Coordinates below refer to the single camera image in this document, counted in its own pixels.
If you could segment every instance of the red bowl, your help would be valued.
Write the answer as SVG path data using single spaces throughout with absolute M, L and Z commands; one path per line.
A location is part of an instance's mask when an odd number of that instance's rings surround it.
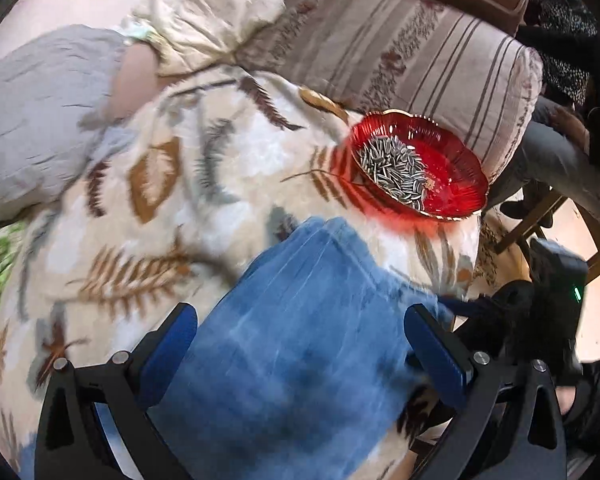
M 423 211 L 393 199 L 360 166 L 358 150 L 371 137 L 391 135 L 413 146 L 427 167 L 432 189 L 427 191 Z M 429 118 L 412 116 L 401 110 L 372 112 L 352 126 L 349 145 L 361 173 L 372 186 L 390 197 L 397 210 L 457 221 L 479 213 L 487 202 L 489 183 L 478 158 L 452 132 L 440 128 Z

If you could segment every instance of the wooden stool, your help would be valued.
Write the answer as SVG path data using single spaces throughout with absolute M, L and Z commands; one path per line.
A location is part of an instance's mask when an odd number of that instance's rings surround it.
M 526 239 L 534 233 L 541 238 L 545 238 L 542 229 L 538 225 L 538 222 L 549 211 L 558 209 L 566 200 L 567 198 L 565 196 L 552 189 L 547 196 L 545 196 L 540 203 L 531 210 L 526 218 L 524 218 L 513 229 L 513 231 L 505 235 L 505 237 L 496 244 L 496 254 L 501 254 L 511 244 L 518 243 L 522 253 L 528 260 L 528 245 L 526 244 Z M 590 259 L 587 261 L 587 265 L 589 266 L 587 283 L 590 283 L 600 275 L 600 223 L 593 218 L 593 216 L 591 216 L 589 211 L 578 204 L 576 204 L 576 207 L 578 208 L 578 211 L 580 212 L 587 229 L 589 229 L 589 234 L 591 234 L 593 242 L 598 249 L 598 252 L 590 257 Z

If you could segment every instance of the leaf print blanket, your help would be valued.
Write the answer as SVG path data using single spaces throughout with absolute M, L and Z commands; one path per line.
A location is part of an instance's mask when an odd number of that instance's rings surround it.
M 178 301 L 204 322 L 309 216 L 345 218 L 378 265 L 416 287 L 465 293 L 479 219 L 387 221 L 391 205 L 360 179 L 348 126 L 329 108 L 280 76 L 209 68 L 145 105 L 128 125 L 131 148 L 35 215 L 0 299 L 0 450 L 21 478 L 32 478 L 56 358 L 83 366 L 132 350 Z M 387 428 L 352 478 L 388 478 L 407 446 Z

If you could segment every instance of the striped cushion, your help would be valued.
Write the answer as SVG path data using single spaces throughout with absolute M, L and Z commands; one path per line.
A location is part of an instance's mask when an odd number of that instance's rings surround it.
M 538 54 L 432 0 L 285 0 L 284 15 L 237 52 L 361 112 L 400 108 L 458 135 L 493 181 L 541 87 Z

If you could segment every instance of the bolt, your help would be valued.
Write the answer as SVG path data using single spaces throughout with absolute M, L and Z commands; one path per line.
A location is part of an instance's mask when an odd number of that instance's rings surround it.
M 63 370 L 65 366 L 67 366 L 69 361 L 67 361 L 64 357 L 59 357 L 54 361 L 54 369 L 55 370 Z
M 487 354 L 487 352 L 476 352 L 474 354 L 474 361 L 479 365 L 488 365 L 490 360 L 491 359 L 489 358 L 489 354 Z
M 123 365 L 124 363 L 126 363 L 127 359 L 129 359 L 129 352 L 127 352 L 126 350 L 116 352 L 111 358 L 113 364 L 115 365 Z
M 546 371 L 546 364 L 544 364 L 544 362 L 542 362 L 540 359 L 534 359 L 532 361 L 533 366 L 536 370 L 538 370 L 539 372 L 545 372 Z

